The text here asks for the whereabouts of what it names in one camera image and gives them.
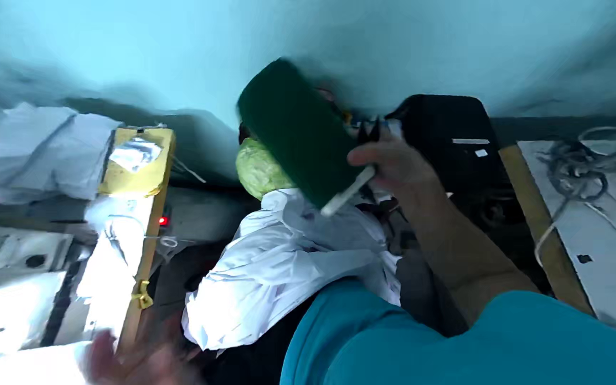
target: white cloth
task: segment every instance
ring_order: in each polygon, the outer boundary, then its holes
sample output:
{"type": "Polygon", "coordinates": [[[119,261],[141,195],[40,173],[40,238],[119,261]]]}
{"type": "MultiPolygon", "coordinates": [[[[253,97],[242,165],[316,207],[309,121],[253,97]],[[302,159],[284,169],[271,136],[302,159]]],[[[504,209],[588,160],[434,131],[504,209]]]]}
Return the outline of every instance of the white cloth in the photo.
{"type": "Polygon", "coordinates": [[[0,203],[64,193],[96,197],[113,130],[121,122],[65,107],[22,103],[0,125],[0,203]]]}
{"type": "Polygon", "coordinates": [[[218,264],[188,293],[184,335],[201,349],[254,343],[323,286],[357,276],[400,305],[396,261],[381,225],[354,206],[330,218],[298,189],[269,192],[240,223],[218,264]]]}

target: wooden board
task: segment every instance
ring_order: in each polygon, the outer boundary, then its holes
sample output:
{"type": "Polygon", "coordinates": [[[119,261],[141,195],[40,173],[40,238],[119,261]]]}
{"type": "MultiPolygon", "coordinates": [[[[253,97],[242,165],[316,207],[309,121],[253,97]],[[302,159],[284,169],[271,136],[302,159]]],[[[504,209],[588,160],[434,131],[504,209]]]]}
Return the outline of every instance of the wooden board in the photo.
{"type": "MultiPolygon", "coordinates": [[[[168,161],[166,163],[165,174],[163,176],[163,182],[161,184],[160,191],[153,199],[153,206],[151,207],[151,215],[149,216],[149,224],[147,226],[148,236],[157,236],[160,229],[158,220],[163,216],[163,209],[166,203],[166,194],[168,192],[168,181],[170,180],[170,168],[173,165],[173,158],[175,157],[175,136],[173,135],[172,142],[170,143],[170,151],[168,152],[168,161]]],[[[139,282],[143,279],[149,279],[149,272],[151,270],[151,264],[153,263],[153,255],[156,251],[156,238],[144,239],[144,249],[142,251],[142,260],[135,276],[135,287],[132,293],[139,292],[139,282]]],[[[140,318],[142,310],[139,308],[139,303],[136,299],[133,299],[127,309],[125,315],[125,322],[123,324],[123,330],[120,333],[120,339],[118,340],[117,352],[119,354],[130,351],[134,347],[137,340],[140,318]]]]}
{"type": "MultiPolygon", "coordinates": [[[[522,152],[517,145],[499,151],[515,189],[519,205],[529,225],[531,236],[537,242],[552,223],[548,208],[527,167],[522,152]]],[[[574,271],[571,260],[565,251],[557,230],[543,243],[541,249],[543,270],[560,301],[587,314],[594,314],[589,299],[574,271]]]]}

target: yellow clip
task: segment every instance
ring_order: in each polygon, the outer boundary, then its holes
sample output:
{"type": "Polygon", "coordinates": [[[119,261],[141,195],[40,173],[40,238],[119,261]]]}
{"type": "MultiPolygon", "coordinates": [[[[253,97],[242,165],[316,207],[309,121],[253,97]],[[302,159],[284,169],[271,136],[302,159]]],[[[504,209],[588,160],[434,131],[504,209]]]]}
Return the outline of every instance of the yellow clip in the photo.
{"type": "Polygon", "coordinates": [[[139,300],[139,309],[146,309],[149,306],[153,305],[153,299],[147,293],[147,286],[149,285],[149,281],[142,279],[139,282],[139,293],[132,294],[132,299],[139,300]]]}

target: teal shirt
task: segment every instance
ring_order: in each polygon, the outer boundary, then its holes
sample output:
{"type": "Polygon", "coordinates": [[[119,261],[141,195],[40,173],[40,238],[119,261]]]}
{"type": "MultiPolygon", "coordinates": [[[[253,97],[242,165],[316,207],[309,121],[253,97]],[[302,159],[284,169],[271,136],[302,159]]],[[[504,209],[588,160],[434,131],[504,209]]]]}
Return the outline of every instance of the teal shirt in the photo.
{"type": "Polygon", "coordinates": [[[616,384],[616,331],[555,299],[513,291],[468,332],[445,338],[342,280],[298,325],[280,384],[616,384]]]}

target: finger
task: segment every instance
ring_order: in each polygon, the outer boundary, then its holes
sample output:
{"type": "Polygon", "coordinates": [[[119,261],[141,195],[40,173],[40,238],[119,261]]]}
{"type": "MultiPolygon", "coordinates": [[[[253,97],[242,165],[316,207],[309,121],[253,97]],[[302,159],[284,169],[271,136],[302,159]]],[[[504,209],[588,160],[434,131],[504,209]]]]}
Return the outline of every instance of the finger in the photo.
{"type": "Polygon", "coordinates": [[[115,337],[109,330],[98,333],[87,352],[88,377],[90,382],[112,378],[120,368],[120,363],[113,352],[115,337]]]}
{"type": "Polygon", "coordinates": [[[346,160],[351,166],[365,166],[383,160],[383,145],[380,143],[366,143],[351,150],[346,160]]]}

